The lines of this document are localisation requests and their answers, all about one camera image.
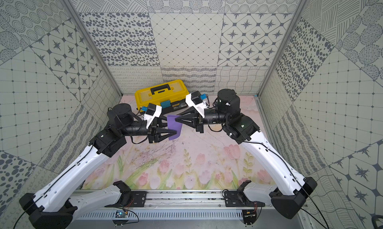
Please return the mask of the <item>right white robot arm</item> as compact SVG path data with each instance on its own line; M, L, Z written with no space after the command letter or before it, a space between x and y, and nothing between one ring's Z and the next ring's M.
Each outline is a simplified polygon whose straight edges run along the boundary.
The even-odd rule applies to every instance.
M205 125L220 124L223 131L237 144L242 145L271 176L275 187L244 181L237 189L240 204L264 203L287 219L292 219L302 209L317 187L312 177L296 171L268 142L260 127L241 113L240 98L232 89L218 92L213 107L199 91L186 96L188 109L179 114L177 122L203 133Z

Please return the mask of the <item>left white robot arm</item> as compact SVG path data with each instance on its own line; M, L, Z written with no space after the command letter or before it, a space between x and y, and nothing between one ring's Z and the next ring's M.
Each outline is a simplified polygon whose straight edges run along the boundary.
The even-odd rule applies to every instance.
M167 128L161 106L149 104L144 112L140 118L126 103L109 108L107 125L84 151L48 185L20 198L19 203L35 229L65 229L93 210L133 204L132 190L123 181L83 197L71 195L100 165L120 151L127 137L145 136L149 143L159 143L177 134L176 130Z

